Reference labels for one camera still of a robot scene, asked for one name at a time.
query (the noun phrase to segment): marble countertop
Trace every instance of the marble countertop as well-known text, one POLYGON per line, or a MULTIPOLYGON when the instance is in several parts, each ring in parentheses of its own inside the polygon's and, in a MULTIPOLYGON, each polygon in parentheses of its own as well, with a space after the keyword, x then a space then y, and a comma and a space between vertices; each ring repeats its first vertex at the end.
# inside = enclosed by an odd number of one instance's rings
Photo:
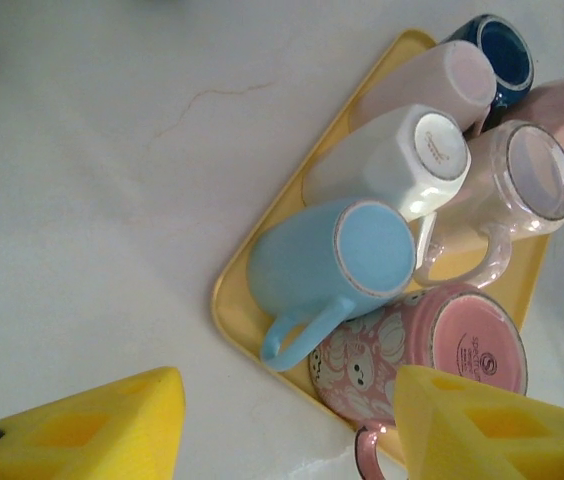
MULTIPOLYGON (((210 292, 400 30, 491 11, 564 77, 564 0, 447 3, 0 1, 0 418, 175 365, 178 479, 355 478, 353 433, 229 346, 210 292)), ((522 336, 564 406, 564 228, 522 336)))

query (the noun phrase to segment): light blue handle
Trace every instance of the light blue handle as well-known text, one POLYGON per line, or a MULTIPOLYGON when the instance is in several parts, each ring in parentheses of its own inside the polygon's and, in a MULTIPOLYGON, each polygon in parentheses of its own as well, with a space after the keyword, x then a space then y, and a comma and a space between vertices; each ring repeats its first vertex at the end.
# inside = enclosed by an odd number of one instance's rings
POLYGON ((264 337, 260 349, 260 360, 267 367, 277 372, 289 370, 309 355, 329 333, 346 320, 355 303, 348 298, 336 297, 318 315, 310 321, 302 333, 280 353, 280 347, 294 327, 302 323, 301 311, 283 313, 275 319, 264 337))

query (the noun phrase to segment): pink handle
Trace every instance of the pink handle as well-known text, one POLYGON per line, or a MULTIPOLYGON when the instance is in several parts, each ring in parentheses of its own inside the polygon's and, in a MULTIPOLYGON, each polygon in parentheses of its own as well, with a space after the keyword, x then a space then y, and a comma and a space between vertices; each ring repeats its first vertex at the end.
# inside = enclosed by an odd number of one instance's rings
POLYGON ((378 437, 386 427, 377 422, 363 426, 355 434, 355 464, 362 480, 384 480, 378 463, 378 437))
POLYGON ((491 105, 484 109, 482 116, 478 118, 475 123, 473 124, 473 128, 471 129, 471 133, 468 135, 469 138, 475 138, 482 133, 484 130, 484 124, 486 123, 486 119, 491 113, 491 105))
POLYGON ((488 248, 482 261, 468 272, 446 280, 431 280, 431 269, 444 252, 444 247, 429 244, 429 251, 425 255, 422 265, 415 271, 413 277, 422 287, 434 287, 444 283, 469 283, 478 288, 485 287, 495 282, 509 266, 513 245, 509 229, 499 223, 487 223, 480 227, 482 236, 488 239, 488 248))

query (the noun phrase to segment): light blue mug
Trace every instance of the light blue mug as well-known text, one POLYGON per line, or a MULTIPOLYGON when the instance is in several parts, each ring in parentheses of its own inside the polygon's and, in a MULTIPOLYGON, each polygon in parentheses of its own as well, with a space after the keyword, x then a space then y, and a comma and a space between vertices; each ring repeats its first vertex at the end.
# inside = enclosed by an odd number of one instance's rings
POLYGON ((340 323, 399 295, 414 267, 406 222, 379 200, 334 200, 264 232, 247 266, 254 300, 276 317, 260 359, 276 371, 292 368, 340 323), (302 324, 304 330, 280 352, 302 324))

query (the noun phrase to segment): white mug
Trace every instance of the white mug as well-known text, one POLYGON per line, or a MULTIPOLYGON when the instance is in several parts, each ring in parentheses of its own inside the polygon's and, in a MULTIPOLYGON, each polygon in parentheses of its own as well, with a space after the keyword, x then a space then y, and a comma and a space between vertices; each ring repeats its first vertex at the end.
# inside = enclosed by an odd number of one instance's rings
POLYGON ((448 113, 462 131, 482 125, 495 97, 497 81, 491 62, 472 43, 456 40, 438 45, 389 73, 353 106, 351 130, 412 103, 448 113))
POLYGON ((436 210, 458 192, 471 165, 453 119, 424 105, 381 115, 326 152, 304 177, 307 205, 343 197, 379 198, 407 222, 420 220, 418 263, 436 210))

